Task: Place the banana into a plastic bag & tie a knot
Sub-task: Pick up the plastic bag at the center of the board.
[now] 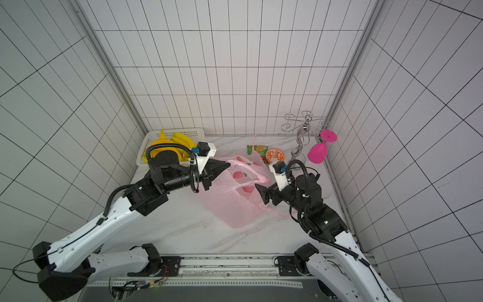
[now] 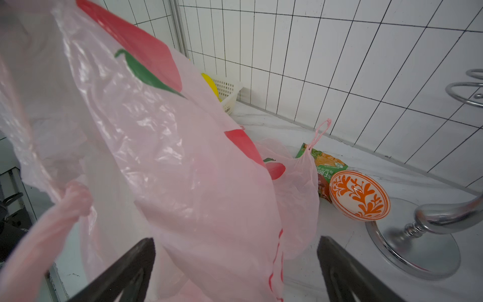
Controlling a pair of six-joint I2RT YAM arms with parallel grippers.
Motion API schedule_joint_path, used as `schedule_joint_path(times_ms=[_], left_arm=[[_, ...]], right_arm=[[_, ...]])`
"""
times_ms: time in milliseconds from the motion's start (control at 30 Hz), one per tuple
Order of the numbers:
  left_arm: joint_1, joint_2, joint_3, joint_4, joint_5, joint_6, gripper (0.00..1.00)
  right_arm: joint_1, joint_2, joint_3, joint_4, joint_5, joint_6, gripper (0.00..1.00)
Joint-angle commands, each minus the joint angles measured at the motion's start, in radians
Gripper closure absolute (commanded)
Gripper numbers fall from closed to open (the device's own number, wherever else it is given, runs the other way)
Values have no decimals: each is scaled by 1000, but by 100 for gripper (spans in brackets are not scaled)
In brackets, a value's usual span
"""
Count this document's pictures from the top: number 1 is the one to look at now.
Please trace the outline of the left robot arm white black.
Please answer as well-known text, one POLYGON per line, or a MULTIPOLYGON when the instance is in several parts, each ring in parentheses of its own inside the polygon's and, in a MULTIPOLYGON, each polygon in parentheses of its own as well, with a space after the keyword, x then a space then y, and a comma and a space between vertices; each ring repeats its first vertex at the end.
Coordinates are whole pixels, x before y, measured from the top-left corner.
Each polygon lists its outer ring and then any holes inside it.
POLYGON ((187 148, 178 143, 160 143, 145 151, 149 167, 135 184, 116 188, 102 214, 54 243, 40 242, 33 248, 39 267, 35 284, 51 301, 63 301, 96 281, 128 274, 151 277, 168 272, 153 244, 124 252, 102 254, 101 246, 119 231, 148 216, 166 203, 169 194, 184 187, 194 193, 212 182, 230 163, 214 158, 216 147, 200 142, 187 148))

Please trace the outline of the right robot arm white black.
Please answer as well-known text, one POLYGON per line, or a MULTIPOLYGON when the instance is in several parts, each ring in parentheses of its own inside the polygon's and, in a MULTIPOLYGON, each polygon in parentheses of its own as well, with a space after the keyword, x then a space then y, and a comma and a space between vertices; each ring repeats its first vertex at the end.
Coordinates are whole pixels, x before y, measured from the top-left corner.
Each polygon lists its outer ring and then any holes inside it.
POLYGON ((333 267, 313 245, 304 244, 294 253, 298 274, 313 276, 340 301, 400 301, 382 280, 356 243, 348 226, 321 194, 318 178, 299 160, 272 163, 275 184, 255 187, 265 204, 287 203, 296 210, 296 223, 311 239, 327 246, 340 264, 333 267))

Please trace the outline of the pink plastic bag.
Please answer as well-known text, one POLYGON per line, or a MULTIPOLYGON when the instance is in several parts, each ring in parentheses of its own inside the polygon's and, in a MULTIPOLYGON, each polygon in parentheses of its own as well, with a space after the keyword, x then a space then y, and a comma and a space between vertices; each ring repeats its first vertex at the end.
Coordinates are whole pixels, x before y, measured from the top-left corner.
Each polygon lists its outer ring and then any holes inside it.
POLYGON ((248 225, 262 211, 284 215, 264 204, 255 185, 269 187, 271 173, 262 157, 252 152, 234 152, 228 156, 216 156, 230 167, 213 182, 209 190, 200 190, 199 199, 205 206, 233 229, 248 225))

